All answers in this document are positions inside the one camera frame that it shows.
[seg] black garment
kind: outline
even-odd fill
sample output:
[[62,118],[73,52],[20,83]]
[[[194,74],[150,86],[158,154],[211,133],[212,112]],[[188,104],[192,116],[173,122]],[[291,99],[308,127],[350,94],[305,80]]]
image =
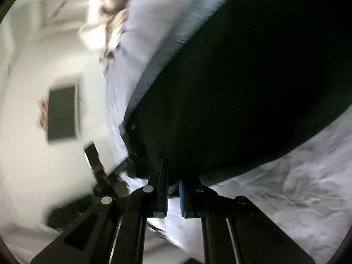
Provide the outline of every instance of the black garment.
[[147,178],[223,181],[286,154],[352,103],[352,35],[331,0],[229,0],[160,73],[127,122]]

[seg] bed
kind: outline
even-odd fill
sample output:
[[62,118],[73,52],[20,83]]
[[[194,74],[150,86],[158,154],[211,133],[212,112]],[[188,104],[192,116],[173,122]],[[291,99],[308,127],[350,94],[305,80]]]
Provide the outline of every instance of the bed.
[[[105,76],[108,123],[117,162],[128,155],[121,137],[125,126],[121,127],[121,124],[126,125],[124,120],[131,116],[143,98],[143,88],[149,88],[180,44],[185,43],[223,2],[131,1],[126,32],[116,49],[115,62],[110,64]],[[208,12],[191,19],[184,9],[192,7],[204,7],[203,12]],[[177,28],[182,20],[191,22],[188,27]],[[165,39],[172,35],[179,35],[178,43],[170,44]],[[152,78],[145,79],[145,72]],[[247,196],[316,263],[327,263],[352,224],[351,121],[352,108],[347,106],[339,118],[296,149],[212,188],[227,197]],[[146,184],[145,180],[129,178],[126,174],[122,177],[131,190]],[[183,219],[178,198],[169,200],[167,218],[148,221],[164,230],[172,243],[204,261],[203,244],[199,241],[200,220]]]

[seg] white bedsheet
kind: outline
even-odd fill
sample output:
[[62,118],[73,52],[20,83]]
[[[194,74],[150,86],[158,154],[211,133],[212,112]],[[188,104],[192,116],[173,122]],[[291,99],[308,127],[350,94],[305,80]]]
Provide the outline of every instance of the white bedsheet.
[[[175,19],[191,0],[133,0],[106,76],[108,122],[117,162],[127,157],[118,131],[144,69]],[[214,186],[221,195],[245,195],[292,237],[317,263],[326,263],[352,224],[352,108],[286,156]],[[131,189],[145,184],[124,176]],[[200,220],[185,220],[179,199],[169,200],[168,217],[149,220],[177,246],[204,259]]]

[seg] dark cloth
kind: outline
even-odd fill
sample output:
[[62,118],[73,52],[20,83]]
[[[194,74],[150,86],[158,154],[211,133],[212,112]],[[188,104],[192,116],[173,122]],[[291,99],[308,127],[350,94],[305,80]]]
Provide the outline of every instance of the dark cloth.
[[125,120],[147,178],[207,184],[275,160],[352,103],[352,36],[336,0],[228,0],[176,53]]

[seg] black fabric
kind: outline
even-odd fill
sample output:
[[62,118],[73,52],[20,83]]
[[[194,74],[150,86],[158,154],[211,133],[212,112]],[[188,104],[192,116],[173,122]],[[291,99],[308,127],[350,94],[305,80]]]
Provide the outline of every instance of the black fabric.
[[169,158],[170,184],[209,184],[274,160],[352,102],[352,36],[330,0],[229,0],[129,118],[131,175]]

